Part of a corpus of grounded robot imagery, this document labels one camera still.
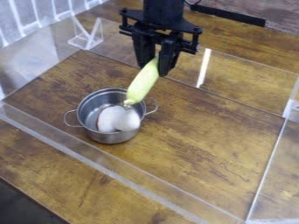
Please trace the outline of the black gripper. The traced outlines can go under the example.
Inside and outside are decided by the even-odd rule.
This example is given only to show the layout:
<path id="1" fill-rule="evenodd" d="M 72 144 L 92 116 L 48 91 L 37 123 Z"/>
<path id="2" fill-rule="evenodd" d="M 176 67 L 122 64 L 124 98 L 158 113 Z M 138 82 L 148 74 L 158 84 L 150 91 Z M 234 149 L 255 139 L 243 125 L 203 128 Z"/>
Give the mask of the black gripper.
<path id="1" fill-rule="evenodd" d="M 202 28 L 183 17 L 184 0 L 144 0 L 143 9 L 123 8 L 122 33 L 132 37 L 136 63 L 140 68 L 155 57 L 162 45 L 158 71 L 164 77 L 174 69 L 180 52 L 198 52 Z"/>

